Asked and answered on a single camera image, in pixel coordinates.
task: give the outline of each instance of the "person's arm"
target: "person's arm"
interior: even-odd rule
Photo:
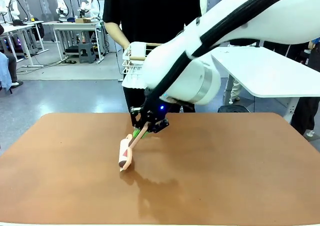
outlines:
[[[114,22],[104,22],[104,26],[106,31],[114,41],[121,45],[122,48],[128,48],[130,42],[128,41],[127,37],[124,35],[118,24]]]
[[[119,27],[120,0],[104,0],[103,21],[104,26],[111,38],[126,49],[130,42]]]

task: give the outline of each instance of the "green object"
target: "green object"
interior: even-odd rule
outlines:
[[[138,136],[138,134],[141,132],[140,129],[136,128],[134,131],[133,131],[133,137],[136,138]],[[148,134],[148,132],[145,132],[145,134],[142,136],[142,139]]]

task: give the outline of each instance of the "stool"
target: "stool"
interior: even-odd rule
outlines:
[[[83,62],[92,64],[96,60],[96,54],[91,42],[79,43],[78,47],[80,64]]]
[[[218,109],[218,113],[250,113],[250,111],[241,105],[226,105]]]

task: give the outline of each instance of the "white platform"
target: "white platform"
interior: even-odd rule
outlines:
[[[212,56],[253,96],[320,97],[320,72],[264,47],[217,47]]]

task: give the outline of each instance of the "black pants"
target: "black pants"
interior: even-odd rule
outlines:
[[[131,107],[141,107],[145,100],[145,90],[144,89],[137,89],[137,88],[123,88],[124,96],[126,105],[128,110],[130,111]],[[180,105],[172,104],[169,113],[179,113],[180,112]],[[185,113],[195,113],[195,106],[193,108],[183,107],[183,112]]]
[[[301,56],[301,52],[308,49],[308,42],[300,44],[292,44],[287,54],[287,58],[297,61],[297,62],[306,62],[306,58]]]
[[[9,59],[8,69],[9,69],[12,83],[16,83],[18,80],[17,79],[17,60],[13,55],[6,54],[5,56]]]
[[[287,44],[281,44],[281,43],[276,43],[276,42],[269,42],[269,41],[264,41],[263,47],[275,51],[276,53],[286,56],[289,45]]]
[[[308,67],[320,72],[320,52],[319,45],[311,51]],[[320,97],[301,97],[294,111],[291,125],[301,135],[306,130],[315,128],[315,115],[319,107]]]

